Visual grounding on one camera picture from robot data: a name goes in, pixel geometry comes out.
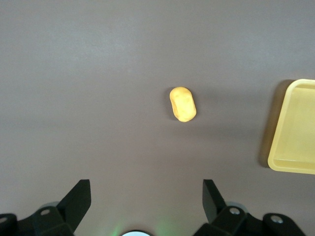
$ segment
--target silver bolt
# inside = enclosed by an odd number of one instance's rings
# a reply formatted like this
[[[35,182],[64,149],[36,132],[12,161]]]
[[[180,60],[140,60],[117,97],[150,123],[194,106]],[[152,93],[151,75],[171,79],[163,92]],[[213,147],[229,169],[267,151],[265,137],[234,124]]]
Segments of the silver bolt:
[[[50,213],[50,209],[46,209],[46,210],[43,210],[40,214],[41,215],[47,215]]]
[[[272,215],[271,220],[275,223],[282,224],[284,221],[277,215]]]
[[[231,207],[230,208],[230,212],[233,214],[233,215],[239,215],[240,214],[240,210],[235,208],[235,207]]]
[[[0,218],[0,224],[3,223],[3,222],[5,222],[5,221],[7,221],[7,219],[8,219],[8,218],[6,218],[6,217]]]

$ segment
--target white circular object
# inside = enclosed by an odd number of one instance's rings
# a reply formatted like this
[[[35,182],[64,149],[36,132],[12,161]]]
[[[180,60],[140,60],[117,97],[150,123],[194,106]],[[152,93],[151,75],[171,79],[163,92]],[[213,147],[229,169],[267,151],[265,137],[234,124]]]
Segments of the white circular object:
[[[150,235],[141,231],[131,231],[131,232],[123,234],[122,236],[150,236]]]

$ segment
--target black bracket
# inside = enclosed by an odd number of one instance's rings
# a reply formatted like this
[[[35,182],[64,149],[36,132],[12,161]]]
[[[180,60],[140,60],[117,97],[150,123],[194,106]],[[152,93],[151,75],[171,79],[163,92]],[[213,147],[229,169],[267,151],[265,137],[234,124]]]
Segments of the black bracket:
[[[269,213],[258,220],[237,206],[227,206],[212,180],[203,180],[202,202],[209,223],[193,236],[305,236],[285,215]]]
[[[0,214],[0,236],[74,236],[91,205],[88,179],[80,180],[58,203],[17,221],[15,214]]]

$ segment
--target yellow tray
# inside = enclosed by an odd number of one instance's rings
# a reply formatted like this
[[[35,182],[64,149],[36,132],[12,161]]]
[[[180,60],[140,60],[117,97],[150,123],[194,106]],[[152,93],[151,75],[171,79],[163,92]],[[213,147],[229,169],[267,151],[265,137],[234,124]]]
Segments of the yellow tray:
[[[315,80],[296,80],[287,88],[268,165],[315,175]]]

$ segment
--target yellow object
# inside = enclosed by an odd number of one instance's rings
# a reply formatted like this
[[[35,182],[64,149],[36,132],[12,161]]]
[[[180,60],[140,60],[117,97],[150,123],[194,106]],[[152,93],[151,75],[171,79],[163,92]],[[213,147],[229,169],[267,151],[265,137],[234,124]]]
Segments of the yellow object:
[[[268,164],[275,171],[315,174],[315,80],[287,88]]]
[[[176,87],[169,94],[174,116],[181,122],[190,121],[196,115],[191,92],[185,87]]]

